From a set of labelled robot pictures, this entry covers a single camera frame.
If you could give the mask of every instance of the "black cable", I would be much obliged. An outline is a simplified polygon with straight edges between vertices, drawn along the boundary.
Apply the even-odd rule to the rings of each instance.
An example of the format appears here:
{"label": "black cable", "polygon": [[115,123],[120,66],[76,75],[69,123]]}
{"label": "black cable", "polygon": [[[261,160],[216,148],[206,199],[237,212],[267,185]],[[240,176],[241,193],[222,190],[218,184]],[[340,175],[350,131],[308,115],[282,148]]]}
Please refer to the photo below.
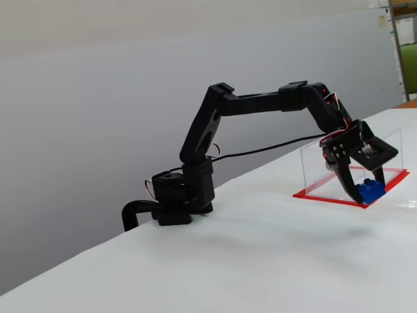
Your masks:
{"label": "black cable", "polygon": [[[263,152],[263,151],[273,150],[273,149],[276,149],[276,148],[283,147],[284,145],[290,145],[290,144],[295,143],[295,142],[301,142],[302,140],[309,140],[309,139],[320,138],[320,137],[323,137],[325,135],[326,134],[320,134],[320,135],[302,137],[302,138],[299,138],[299,139],[291,140],[289,142],[280,143],[279,145],[272,145],[272,146],[267,147],[267,148],[262,148],[262,149],[248,151],[248,152],[242,152],[242,153],[235,153],[233,155],[224,155],[224,156],[220,156],[218,158],[215,158],[213,160],[213,162],[217,162],[217,161],[223,160],[224,158],[242,157],[244,155],[252,155],[254,153],[259,153],[259,152]],[[169,170],[168,172],[171,173],[172,171],[179,171],[181,169],[182,168],[173,168],[172,170]]]}
{"label": "black cable", "polygon": [[139,226],[137,214],[153,212],[157,213],[164,209],[158,202],[148,200],[136,200],[126,204],[122,210],[124,231],[132,230]]}

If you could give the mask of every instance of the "red wire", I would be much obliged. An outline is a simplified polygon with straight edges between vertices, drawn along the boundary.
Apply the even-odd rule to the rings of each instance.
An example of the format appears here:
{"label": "red wire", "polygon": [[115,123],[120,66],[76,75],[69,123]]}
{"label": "red wire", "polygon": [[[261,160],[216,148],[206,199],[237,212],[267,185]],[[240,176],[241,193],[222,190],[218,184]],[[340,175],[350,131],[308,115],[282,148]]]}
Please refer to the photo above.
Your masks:
{"label": "red wire", "polygon": [[222,155],[222,150],[220,150],[220,146],[217,143],[212,142],[212,145],[214,145],[217,148],[217,151],[219,152],[219,155],[208,155],[208,157],[212,157],[212,158],[218,158],[220,155]]}
{"label": "red wire", "polygon": [[151,192],[149,191],[149,188],[148,188],[148,182],[149,182],[149,180],[148,180],[148,179],[146,179],[146,180],[145,180],[145,189],[146,189],[146,191],[147,191],[148,195],[150,195],[152,198],[154,198],[154,199],[156,200],[155,196],[154,196],[153,194],[151,194]]}
{"label": "red wire", "polygon": [[[339,99],[338,99],[338,96],[336,95],[336,93],[331,93],[331,94],[327,95],[327,97],[329,97],[330,95],[333,95],[334,100],[336,101],[336,104],[338,105],[338,109],[339,109],[339,111],[340,111],[340,105],[339,105]],[[331,133],[331,134],[329,134],[329,135],[325,136],[324,138],[322,138],[322,139],[320,140],[320,144],[322,144],[322,142],[324,142],[326,139],[331,138],[331,137],[333,137],[334,135],[341,134],[342,132],[345,132],[346,130],[348,130],[348,129],[349,129],[349,122],[347,121],[346,117],[344,117],[344,118],[343,118],[343,120],[344,120],[344,122],[345,122],[345,124],[346,124],[346,128],[345,128],[345,129],[340,129],[340,130],[337,130],[337,131],[335,131],[335,132],[333,132],[333,133]]]}

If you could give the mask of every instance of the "red base plate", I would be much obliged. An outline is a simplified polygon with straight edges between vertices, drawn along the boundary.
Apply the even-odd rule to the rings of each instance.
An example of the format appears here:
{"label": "red base plate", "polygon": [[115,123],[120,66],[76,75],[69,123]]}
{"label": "red base plate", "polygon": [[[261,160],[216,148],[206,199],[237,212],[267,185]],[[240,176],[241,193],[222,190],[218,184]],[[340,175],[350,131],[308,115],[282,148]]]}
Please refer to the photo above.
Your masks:
{"label": "red base plate", "polygon": [[[384,171],[398,171],[398,169],[395,168],[385,168]],[[388,192],[391,189],[393,189],[395,186],[397,186],[404,178],[407,177],[407,175],[410,172],[407,171],[406,169],[401,170],[401,172],[398,174],[398,176],[396,178],[394,178],[393,180],[391,180],[386,186],[385,186],[385,191]],[[320,181],[318,181],[315,186],[311,185],[309,187],[307,187],[307,193],[312,191],[314,188],[317,188],[317,184],[318,186],[323,186],[325,183],[327,183],[328,181],[330,181],[331,179],[333,179],[335,177],[335,173],[331,173],[329,176],[321,179]],[[316,200],[316,201],[323,201],[323,202],[332,202],[332,203],[341,203],[341,204],[347,204],[347,205],[353,205],[355,207],[361,207],[363,209],[366,209],[367,207],[369,207],[370,205],[374,204],[376,201],[372,202],[371,204],[357,204],[356,202],[352,202],[352,201],[347,201],[347,200],[337,200],[337,199],[330,199],[330,198],[322,198],[322,197],[318,197],[318,196],[309,196],[306,194],[306,189],[301,190],[300,192],[297,192],[296,194],[293,195],[293,197],[295,198],[302,198],[302,199],[309,199],[309,200]]]}

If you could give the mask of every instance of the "white wall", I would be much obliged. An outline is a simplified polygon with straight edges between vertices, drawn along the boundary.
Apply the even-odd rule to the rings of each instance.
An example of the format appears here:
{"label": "white wall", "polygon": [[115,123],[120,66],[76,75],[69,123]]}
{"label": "white wall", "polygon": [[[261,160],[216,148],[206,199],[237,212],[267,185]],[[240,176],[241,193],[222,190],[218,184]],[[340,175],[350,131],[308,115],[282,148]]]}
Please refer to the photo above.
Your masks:
{"label": "white wall", "polygon": [[[7,23],[28,18],[0,27],[0,293],[122,232],[122,207],[148,198],[143,180],[180,165],[213,83],[239,95],[324,82],[355,118],[401,103],[388,30],[380,11],[361,10],[365,1],[23,2],[0,2],[21,5],[0,10]],[[63,13],[75,4],[78,15]],[[308,112],[222,122],[224,153],[320,133]],[[219,162],[215,183],[295,147]]]}

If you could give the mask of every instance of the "green object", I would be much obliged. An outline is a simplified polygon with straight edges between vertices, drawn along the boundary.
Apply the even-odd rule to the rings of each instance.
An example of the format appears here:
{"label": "green object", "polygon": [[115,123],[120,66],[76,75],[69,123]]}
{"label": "green object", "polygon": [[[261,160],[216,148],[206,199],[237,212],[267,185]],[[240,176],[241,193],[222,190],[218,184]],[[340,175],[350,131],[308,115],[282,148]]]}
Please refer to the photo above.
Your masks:
{"label": "green object", "polygon": [[417,44],[401,47],[407,92],[417,93]]}

